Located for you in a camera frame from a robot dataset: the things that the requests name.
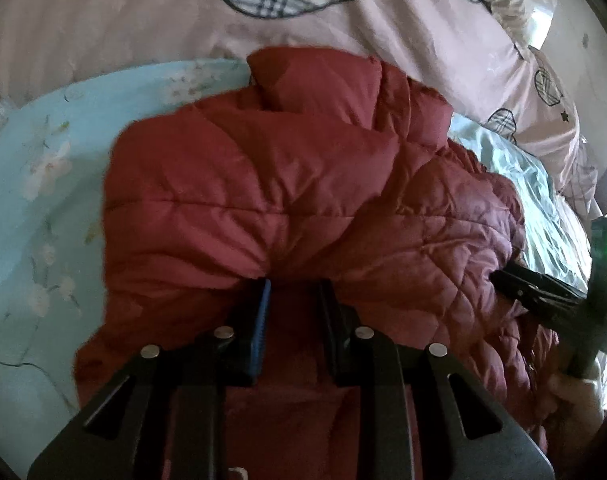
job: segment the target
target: red puffer jacket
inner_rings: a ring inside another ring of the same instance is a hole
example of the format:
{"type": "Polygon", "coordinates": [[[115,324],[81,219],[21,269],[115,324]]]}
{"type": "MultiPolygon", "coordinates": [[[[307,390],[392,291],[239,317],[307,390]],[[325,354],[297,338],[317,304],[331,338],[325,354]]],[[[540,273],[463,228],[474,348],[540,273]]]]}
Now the red puffer jacket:
{"type": "Polygon", "coordinates": [[[132,124],[114,146],[106,319],[78,351],[82,402],[142,346],[221,324],[244,280],[269,276],[264,373],[228,396],[230,466],[354,479],[359,396],[330,384],[310,286],[327,277],[364,323],[444,343],[534,425],[526,362],[541,366],[551,335],[488,280],[523,247],[523,213],[508,180],[448,140],[451,106],[376,59],[268,48],[248,62],[253,86],[132,124]]]}

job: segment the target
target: bed sheet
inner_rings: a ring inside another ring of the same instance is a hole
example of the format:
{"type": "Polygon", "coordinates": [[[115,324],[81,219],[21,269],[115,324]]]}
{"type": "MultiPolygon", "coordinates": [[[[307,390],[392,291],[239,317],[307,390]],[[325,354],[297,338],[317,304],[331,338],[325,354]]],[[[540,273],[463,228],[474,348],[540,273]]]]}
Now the bed sheet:
{"type": "MultiPolygon", "coordinates": [[[[249,79],[244,62],[171,62],[72,84],[11,113],[0,134],[0,455],[23,478],[77,411],[74,353],[102,322],[100,208],[114,138],[249,79]]],[[[585,288],[541,163],[456,114],[450,134],[517,186],[526,261],[585,288]]]]}
{"type": "Polygon", "coordinates": [[[0,89],[17,105],[130,66],[245,59],[269,44],[375,55],[537,156],[565,188],[575,105],[545,56],[520,56],[481,0],[0,0],[0,89]]]}

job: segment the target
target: silver screw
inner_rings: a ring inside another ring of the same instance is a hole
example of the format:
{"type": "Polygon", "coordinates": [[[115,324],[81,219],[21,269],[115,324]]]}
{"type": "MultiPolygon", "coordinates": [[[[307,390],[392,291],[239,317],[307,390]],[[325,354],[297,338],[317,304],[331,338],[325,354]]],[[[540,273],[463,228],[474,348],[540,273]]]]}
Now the silver screw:
{"type": "Polygon", "coordinates": [[[359,339],[372,339],[375,337],[375,331],[369,326],[360,326],[359,328],[355,329],[355,335],[359,339]]]}
{"type": "Polygon", "coordinates": [[[447,346],[442,345],[441,343],[432,343],[432,345],[427,348],[427,351],[429,351],[430,354],[434,355],[435,357],[445,357],[448,355],[447,346]]]}
{"type": "Polygon", "coordinates": [[[156,345],[145,345],[141,349],[141,357],[144,359],[154,359],[161,353],[161,348],[156,345]]]}
{"type": "Polygon", "coordinates": [[[214,336],[217,339],[230,339],[234,336],[234,329],[231,326],[220,326],[214,329],[214,336]]]}

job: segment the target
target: light blue bed sheet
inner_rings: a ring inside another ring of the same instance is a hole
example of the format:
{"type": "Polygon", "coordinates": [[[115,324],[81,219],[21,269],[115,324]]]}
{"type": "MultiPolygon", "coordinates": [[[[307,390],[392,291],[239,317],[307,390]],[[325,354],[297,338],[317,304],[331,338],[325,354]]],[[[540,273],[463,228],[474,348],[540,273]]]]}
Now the light blue bed sheet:
{"type": "MultiPolygon", "coordinates": [[[[248,84],[244,62],[145,66],[48,94],[14,111],[0,133],[0,455],[24,478],[77,412],[72,362],[99,327],[105,290],[102,180],[130,122],[248,84]]],[[[528,264],[580,288],[565,261],[542,165],[460,116],[453,139],[508,176],[525,206],[528,264]]]]}

